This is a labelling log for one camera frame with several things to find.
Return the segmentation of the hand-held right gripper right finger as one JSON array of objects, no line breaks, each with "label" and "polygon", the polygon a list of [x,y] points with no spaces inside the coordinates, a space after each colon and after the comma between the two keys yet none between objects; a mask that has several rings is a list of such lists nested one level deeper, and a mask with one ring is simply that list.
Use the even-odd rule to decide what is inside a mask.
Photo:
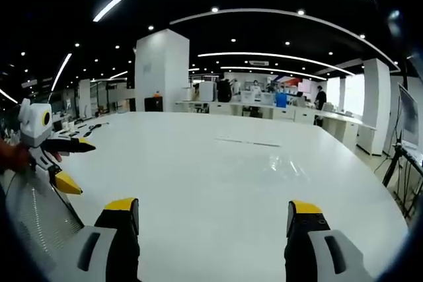
[{"label": "hand-held right gripper right finger", "polygon": [[373,281],[361,251],[332,230],[319,207],[292,200],[284,250],[286,281]]}]

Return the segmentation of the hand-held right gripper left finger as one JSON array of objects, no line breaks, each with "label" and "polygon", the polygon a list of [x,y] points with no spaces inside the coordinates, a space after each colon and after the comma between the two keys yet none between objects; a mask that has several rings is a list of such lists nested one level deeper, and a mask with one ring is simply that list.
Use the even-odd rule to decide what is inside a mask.
[{"label": "hand-held right gripper left finger", "polygon": [[55,281],[138,281],[139,201],[106,205],[93,226],[66,242],[54,268]]}]

